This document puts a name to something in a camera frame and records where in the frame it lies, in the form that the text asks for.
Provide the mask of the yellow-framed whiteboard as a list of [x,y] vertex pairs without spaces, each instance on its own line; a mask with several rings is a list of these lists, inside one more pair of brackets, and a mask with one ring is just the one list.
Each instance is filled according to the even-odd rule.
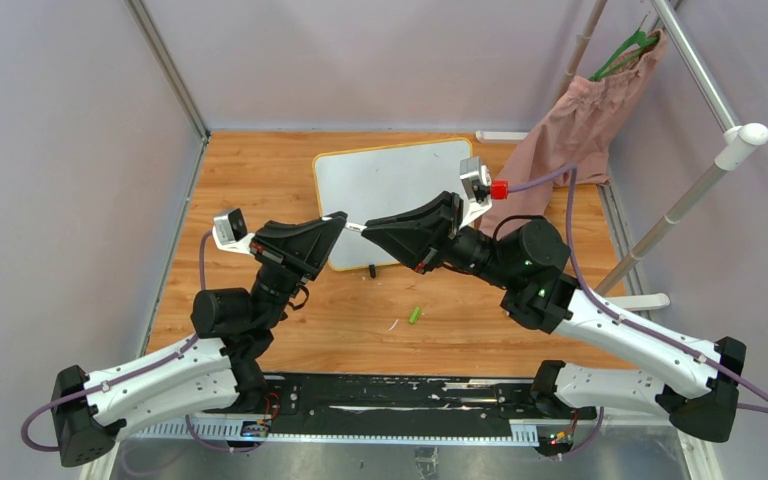
[[460,163],[473,156],[463,137],[324,153],[313,160],[320,214],[350,222],[404,213],[443,191],[466,197]]

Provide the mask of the green marker cap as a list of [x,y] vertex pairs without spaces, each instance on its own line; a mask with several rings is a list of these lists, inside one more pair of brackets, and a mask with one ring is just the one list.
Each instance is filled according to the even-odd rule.
[[415,324],[420,318],[420,316],[421,316],[421,308],[415,307],[408,318],[408,323],[411,325]]

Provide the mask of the white green marker pen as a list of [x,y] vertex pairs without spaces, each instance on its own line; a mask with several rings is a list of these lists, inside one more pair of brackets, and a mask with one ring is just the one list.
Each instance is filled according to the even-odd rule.
[[353,232],[361,233],[366,229],[366,226],[353,222],[346,222],[344,228]]

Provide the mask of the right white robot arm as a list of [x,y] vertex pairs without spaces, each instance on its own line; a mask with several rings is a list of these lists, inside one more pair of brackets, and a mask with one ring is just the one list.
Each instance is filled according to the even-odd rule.
[[746,355],[741,341],[679,334],[595,294],[566,273],[570,248],[541,216],[525,216],[508,234],[486,235],[463,223],[463,210],[458,195],[444,192],[412,211],[366,222],[361,235],[417,273],[448,267],[500,288],[501,308],[526,329],[576,339],[628,363],[592,369],[542,362],[530,390],[537,413],[621,409],[666,419],[701,440],[729,439]]

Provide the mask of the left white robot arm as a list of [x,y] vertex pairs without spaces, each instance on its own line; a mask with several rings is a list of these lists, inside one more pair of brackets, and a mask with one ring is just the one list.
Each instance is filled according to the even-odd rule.
[[61,370],[49,410],[62,466],[92,462],[170,418],[231,406],[258,411],[267,382],[257,360],[273,342],[273,329],[303,308],[297,296],[309,292],[347,222],[337,211],[250,231],[239,209],[215,216],[202,240],[252,256],[259,264],[252,286],[201,288],[190,315],[193,334],[170,347],[104,370]]

